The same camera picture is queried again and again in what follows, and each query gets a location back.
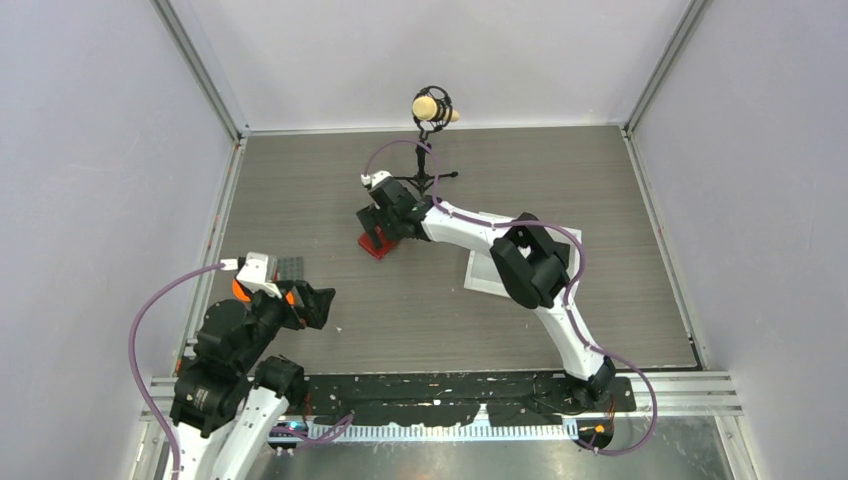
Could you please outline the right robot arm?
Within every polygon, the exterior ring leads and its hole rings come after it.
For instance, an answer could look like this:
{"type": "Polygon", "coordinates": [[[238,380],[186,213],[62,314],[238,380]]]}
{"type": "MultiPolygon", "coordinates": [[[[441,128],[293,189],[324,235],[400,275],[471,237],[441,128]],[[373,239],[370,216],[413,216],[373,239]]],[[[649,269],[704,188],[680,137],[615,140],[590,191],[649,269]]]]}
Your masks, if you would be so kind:
{"type": "Polygon", "coordinates": [[[417,199],[387,171],[360,180],[371,202],[357,217],[375,247],[416,239],[490,259],[507,296],[534,312],[554,342],[574,403],[591,411],[610,398],[614,363],[594,342],[574,298],[585,271],[585,251],[576,236],[529,213],[506,220],[435,195],[417,199]],[[556,230],[565,242],[552,237],[556,230]]]}

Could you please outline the red card holder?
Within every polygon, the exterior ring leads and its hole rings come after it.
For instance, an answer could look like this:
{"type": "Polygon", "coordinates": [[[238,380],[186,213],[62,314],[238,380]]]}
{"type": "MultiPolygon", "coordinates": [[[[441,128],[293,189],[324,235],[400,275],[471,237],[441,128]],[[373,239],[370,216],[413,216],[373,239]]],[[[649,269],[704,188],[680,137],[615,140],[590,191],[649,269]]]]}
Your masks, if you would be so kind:
{"type": "Polygon", "coordinates": [[[398,245],[397,241],[388,240],[382,232],[377,233],[377,240],[379,245],[367,233],[362,233],[358,237],[357,243],[366,253],[376,260],[385,258],[398,245]]]}

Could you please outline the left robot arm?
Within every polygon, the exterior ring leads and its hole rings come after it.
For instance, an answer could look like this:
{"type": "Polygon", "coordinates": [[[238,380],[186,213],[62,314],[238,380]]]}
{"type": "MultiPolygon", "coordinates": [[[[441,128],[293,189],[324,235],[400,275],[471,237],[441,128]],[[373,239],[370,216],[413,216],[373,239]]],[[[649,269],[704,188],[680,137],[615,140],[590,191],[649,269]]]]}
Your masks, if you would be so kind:
{"type": "Polygon", "coordinates": [[[207,308],[194,356],[174,386],[173,478],[244,478],[279,417],[305,405],[303,367],[264,353],[283,329],[323,329],[336,291],[304,280],[278,285],[280,298],[258,291],[249,301],[225,299],[207,308]]]}

